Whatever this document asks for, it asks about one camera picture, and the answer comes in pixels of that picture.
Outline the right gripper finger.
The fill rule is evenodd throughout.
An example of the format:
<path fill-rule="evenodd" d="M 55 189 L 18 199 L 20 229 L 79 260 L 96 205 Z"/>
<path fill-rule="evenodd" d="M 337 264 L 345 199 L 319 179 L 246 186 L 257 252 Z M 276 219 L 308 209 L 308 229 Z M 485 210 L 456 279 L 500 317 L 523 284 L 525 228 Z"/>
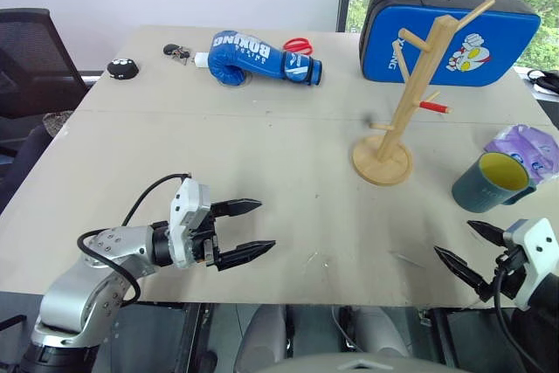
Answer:
<path fill-rule="evenodd" d="M 505 246 L 504 230 L 479 220 L 468 220 L 467 224 L 474 229 L 482 238 L 497 246 Z"/>
<path fill-rule="evenodd" d="M 437 245 L 435 245 L 433 249 L 443 264 L 456 277 L 466 283 L 482 301 L 487 302 L 493 297 L 493 284 L 487 283 L 484 278 L 470 268 L 461 257 Z"/>

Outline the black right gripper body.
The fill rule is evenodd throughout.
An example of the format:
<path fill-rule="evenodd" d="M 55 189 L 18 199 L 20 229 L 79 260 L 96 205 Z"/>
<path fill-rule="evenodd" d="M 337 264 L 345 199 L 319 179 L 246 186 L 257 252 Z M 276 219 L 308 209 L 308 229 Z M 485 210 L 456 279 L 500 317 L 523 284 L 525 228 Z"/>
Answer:
<path fill-rule="evenodd" d="M 514 299 L 526 278 L 527 256 L 520 245 L 506 249 L 495 260 L 497 266 L 494 270 L 493 294 L 503 294 L 509 299 Z"/>

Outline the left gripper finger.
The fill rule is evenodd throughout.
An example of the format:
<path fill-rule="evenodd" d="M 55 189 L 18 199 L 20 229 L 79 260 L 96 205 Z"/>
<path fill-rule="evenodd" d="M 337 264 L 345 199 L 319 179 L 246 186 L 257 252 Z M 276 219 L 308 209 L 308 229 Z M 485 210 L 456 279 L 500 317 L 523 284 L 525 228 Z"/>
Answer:
<path fill-rule="evenodd" d="M 238 245 L 234 250 L 228 252 L 220 252 L 217 255 L 216 268 L 218 271 L 223 271 L 247 264 L 271 250 L 275 245 L 275 240 L 259 240 Z"/>
<path fill-rule="evenodd" d="M 210 214 L 214 218 L 236 217 L 246 214 L 260 207 L 262 203 L 252 198 L 239 198 L 214 203 L 210 207 Z"/>

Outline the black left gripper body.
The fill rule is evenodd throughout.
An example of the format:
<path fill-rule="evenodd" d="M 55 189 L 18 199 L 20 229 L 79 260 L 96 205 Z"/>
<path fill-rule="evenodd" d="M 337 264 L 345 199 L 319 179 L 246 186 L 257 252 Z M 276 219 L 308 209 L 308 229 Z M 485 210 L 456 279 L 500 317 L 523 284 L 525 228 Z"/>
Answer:
<path fill-rule="evenodd" d="M 192 255 L 197 263 L 207 266 L 216 265 L 219 245 L 215 229 L 216 218 L 212 211 L 204 217 L 201 224 L 190 233 Z"/>

